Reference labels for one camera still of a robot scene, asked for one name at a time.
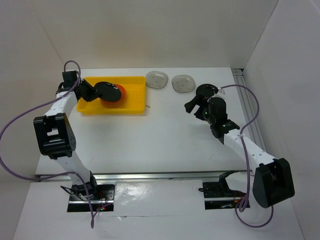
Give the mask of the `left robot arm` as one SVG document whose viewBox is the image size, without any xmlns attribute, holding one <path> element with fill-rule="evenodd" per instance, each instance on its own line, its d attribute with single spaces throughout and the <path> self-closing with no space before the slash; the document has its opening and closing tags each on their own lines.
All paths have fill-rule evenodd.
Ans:
<svg viewBox="0 0 320 240">
<path fill-rule="evenodd" d="M 71 192 L 92 200 L 97 197 L 99 187 L 76 153 L 77 141 L 69 122 L 69 115 L 78 103 L 81 78 L 76 70 L 64 71 L 62 78 L 50 109 L 33 120 L 35 135 L 40 153 L 58 163 L 71 178 Z"/>
</svg>

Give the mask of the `orange plate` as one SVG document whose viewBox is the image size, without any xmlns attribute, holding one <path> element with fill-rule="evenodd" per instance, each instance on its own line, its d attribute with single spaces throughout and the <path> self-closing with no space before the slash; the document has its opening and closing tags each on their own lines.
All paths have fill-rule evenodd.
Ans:
<svg viewBox="0 0 320 240">
<path fill-rule="evenodd" d="M 121 96 L 117 98 L 117 101 L 107 101 L 102 98 L 100 99 L 100 101 L 102 102 L 103 105 L 110 107 L 110 108 L 115 108 L 117 106 L 120 106 L 126 98 L 125 88 L 119 84 L 116 84 L 115 86 L 117 87 L 118 91 L 121 93 Z"/>
</svg>

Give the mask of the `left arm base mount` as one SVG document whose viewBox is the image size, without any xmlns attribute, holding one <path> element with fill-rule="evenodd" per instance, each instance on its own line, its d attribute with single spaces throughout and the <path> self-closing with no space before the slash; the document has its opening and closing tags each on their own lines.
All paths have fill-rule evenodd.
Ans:
<svg viewBox="0 0 320 240">
<path fill-rule="evenodd" d="M 90 212 L 88 199 L 79 193 L 75 193 L 71 188 L 60 186 L 66 193 L 69 194 L 68 200 L 68 213 L 82 213 Z M 115 197 L 115 184 L 98 184 L 97 193 L 90 195 L 93 212 L 97 210 L 100 212 L 113 212 L 114 211 L 114 197 Z"/>
</svg>

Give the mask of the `black plate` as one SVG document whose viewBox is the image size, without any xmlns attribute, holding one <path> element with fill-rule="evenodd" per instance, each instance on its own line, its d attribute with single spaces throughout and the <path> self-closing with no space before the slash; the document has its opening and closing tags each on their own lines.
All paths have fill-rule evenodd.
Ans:
<svg viewBox="0 0 320 240">
<path fill-rule="evenodd" d="M 200 86 L 197 87 L 196 89 L 196 95 L 201 95 L 204 98 L 211 98 L 212 96 L 216 95 L 218 93 L 219 89 L 212 85 L 212 84 L 201 84 Z"/>
<path fill-rule="evenodd" d="M 98 97 L 100 99 L 115 102 L 117 101 L 118 97 L 121 96 L 121 93 L 119 92 L 115 84 L 101 81 L 96 83 L 94 87 L 97 89 Z"/>
</svg>

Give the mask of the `clear glass plate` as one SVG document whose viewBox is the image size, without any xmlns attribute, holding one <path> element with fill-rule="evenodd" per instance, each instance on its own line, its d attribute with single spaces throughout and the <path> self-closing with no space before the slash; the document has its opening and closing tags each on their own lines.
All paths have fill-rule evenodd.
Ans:
<svg viewBox="0 0 320 240">
<path fill-rule="evenodd" d="M 152 89 L 163 89 L 169 81 L 166 73 L 161 71 L 151 71 L 145 76 L 145 84 Z"/>
<path fill-rule="evenodd" d="M 196 88 L 196 83 L 193 77 L 189 75 L 177 75 L 172 78 L 171 84 L 173 89 L 178 93 L 190 93 Z"/>
</svg>

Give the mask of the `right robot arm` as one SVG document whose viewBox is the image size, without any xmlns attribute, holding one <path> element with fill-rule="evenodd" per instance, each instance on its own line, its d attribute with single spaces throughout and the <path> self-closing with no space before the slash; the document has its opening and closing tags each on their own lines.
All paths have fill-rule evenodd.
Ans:
<svg viewBox="0 0 320 240">
<path fill-rule="evenodd" d="M 185 111 L 191 113 L 195 106 L 199 106 L 195 117 L 206 121 L 212 135 L 238 154 L 254 173 L 252 193 L 261 207 L 266 209 L 295 195 L 289 162 L 268 154 L 245 136 L 240 127 L 228 118 L 223 98 L 197 94 L 184 105 Z"/>
</svg>

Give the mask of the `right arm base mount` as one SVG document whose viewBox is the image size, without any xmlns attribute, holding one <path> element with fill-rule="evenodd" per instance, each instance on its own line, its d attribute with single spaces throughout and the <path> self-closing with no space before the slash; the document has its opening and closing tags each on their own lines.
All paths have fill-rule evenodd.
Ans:
<svg viewBox="0 0 320 240">
<path fill-rule="evenodd" d="M 218 181 L 207 181 L 202 183 L 198 189 L 203 193 L 205 210 L 234 209 L 243 199 L 245 193 L 231 190 L 226 178 L 238 171 L 227 171 L 218 177 Z"/>
</svg>

